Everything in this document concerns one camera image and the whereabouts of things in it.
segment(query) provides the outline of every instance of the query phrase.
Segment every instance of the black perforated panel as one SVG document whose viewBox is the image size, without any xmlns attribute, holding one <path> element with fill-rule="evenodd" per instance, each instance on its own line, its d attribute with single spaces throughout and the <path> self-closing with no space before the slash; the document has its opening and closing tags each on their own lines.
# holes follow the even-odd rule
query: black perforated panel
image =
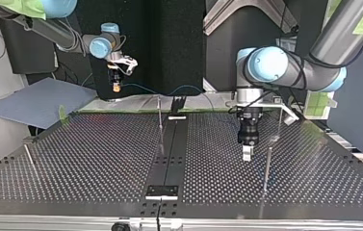
<svg viewBox="0 0 363 231">
<path fill-rule="evenodd" d="M 281 125 L 265 114 L 261 142 L 243 161 L 233 115 L 190 115 L 183 201 L 192 205 L 363 206 L 363 173 L 356 159 L 342 156 L 311 122 Z M 280 139 L 275 144 L 273 136 Z M 263 194 L 266 155 L 272 146 L 268 193 Z"/>
<path fill-rule="evenodd" d="M 157 115 L 78 115 L 0 169 L 0 200 L 139 202 L 160 135 Z"/>
</svg>

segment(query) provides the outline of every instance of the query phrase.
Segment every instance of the gray robot arm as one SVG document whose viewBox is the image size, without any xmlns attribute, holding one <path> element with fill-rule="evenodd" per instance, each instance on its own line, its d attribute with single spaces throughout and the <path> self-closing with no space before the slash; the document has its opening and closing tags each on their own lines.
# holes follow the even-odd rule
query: gray robot arm
<svg viewBox="0 0 363 231">
<path fill-rule="evenodd" d="M 239 142 L 245 155 L 259 142 L 257 123 L 262 117 L 260 86 L 264 83 L 312 91 L 336 91 L 347 77 L 347 65 L 363 47 L 363 35 L 354 29 L 363 18 L 363 1 L 342 1 L 306 58 L 280 47 L 243 49 L 237 58 Z"/>
<path fill-rule="evenodd" d="M 65 16 L 71 14 L 73 10 L 74 8 L 65 13 Z M 25 30 L 33 31 L 51 40 L 62 51 L 92 54 L 97 59 L 106 60 L 110 82 L 113 83 L 115 92 L 120 91 L 124 76 L 130 76 L 138 65 L 136 60 L 122 54 L 121 47 L 125 40 L 121 39 L 118 25 L 115 23 L 102 24 L 100 35 L 81 36 L 60 19 L 32 18 L 2 7 L 0 7 L 0 17 L 11 19 L 23 26 Z"/>
</svg>

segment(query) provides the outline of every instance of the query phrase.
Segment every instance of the metal table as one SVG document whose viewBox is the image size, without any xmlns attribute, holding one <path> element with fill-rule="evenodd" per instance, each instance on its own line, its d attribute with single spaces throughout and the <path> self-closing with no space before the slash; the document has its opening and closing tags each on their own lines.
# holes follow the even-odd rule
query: metal table
<svg viewBox="0 0 363 231">
<path fill-rule="evenodd" d="M 312 122 L 282 125 L 268 193 L 264 169 L 278 113 L 261 120 L 250 163 L 242 160 L 233 115 L 167 121 L 163 142 L 158 124 L 155 114 L 79 114 L 29 146 L 35 165 L 23 148 L 4 157 L 0 230 L 38 223 L 45 225 L 40 230 L 103 230 L 120 218 L 144 230 L 177 218 L 200 230 L 363 227 L 363 164 Z M 149 186 L 177 186 L 178 200 L 146 200 Z M 52 229 L 55 223 L 66 229 Z"/>
</svg>

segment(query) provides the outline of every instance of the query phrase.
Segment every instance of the metal rod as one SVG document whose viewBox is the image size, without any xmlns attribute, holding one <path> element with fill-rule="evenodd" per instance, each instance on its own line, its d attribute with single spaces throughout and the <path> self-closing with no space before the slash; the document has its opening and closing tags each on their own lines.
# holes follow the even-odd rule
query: metal rod
<svg viewBox="0 0 363 231">
<path fill-rule="evenodd" d="M 27 153 L 27 156 L 28 156 L 28 159 L 29 159 L 29 163 L 31 165 L 34 165 L 35 162 L 34 162 L 34 159 L 32 159 L 31 152 L 29 150 L 28 144 L 24 143 L 24 148 L 25 148 L 25 152 Z"/>
<path fill-rule="evenodd" d="M 283 109 L 280 109 L 279 126 L 277 128 L 277 138 L 280 138 L 280 127 L 282 125 Z"/>
<path fill-rule="evenodd" d="M 160 130 L 160 150 L 161 154 L 164 156 L 164 134 L 163 134 L 163 121 L 162 121 L 160 95 L 158 95 L 157 98 L 157 109 L 158 109 L 158 120 L 159 120 L 159 130 Z"/>
<path fill-rule="evenodd" d="M 272 161 L 272 147 L 268 149 L 268 156 L 266 157 L 266 169 L 265 169 L 265 183 L 263 185 L 263 191 L 266 193 L 268 191 L 268 181 L 269 181 L 269 171 L 271 170 Z"/>
</svg>

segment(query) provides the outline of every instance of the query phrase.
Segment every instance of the black backdrop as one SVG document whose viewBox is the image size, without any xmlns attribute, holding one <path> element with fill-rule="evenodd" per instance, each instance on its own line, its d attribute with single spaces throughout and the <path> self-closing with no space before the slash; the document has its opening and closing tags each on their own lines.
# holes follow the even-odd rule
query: black backdrop
<svg viewBox="0 0 363 231">
<path fill-rule="evenodd" d="M 123 52 L 139 66 L 126 83 L 168 94 L 181 85 L 202 88 L 204 76 L 204 0 L 79 1 L 76 15 L 82 33 L 99 34 L 104 22 L 115 22 L 127 36 Z M 127 87 L 114 93 L 106 62 L 90 57 L 97 92 L 102 99 L 120 98 L 143 90 Z M 182 89 L 177 94 L 198 94 Z"/>
</svg>

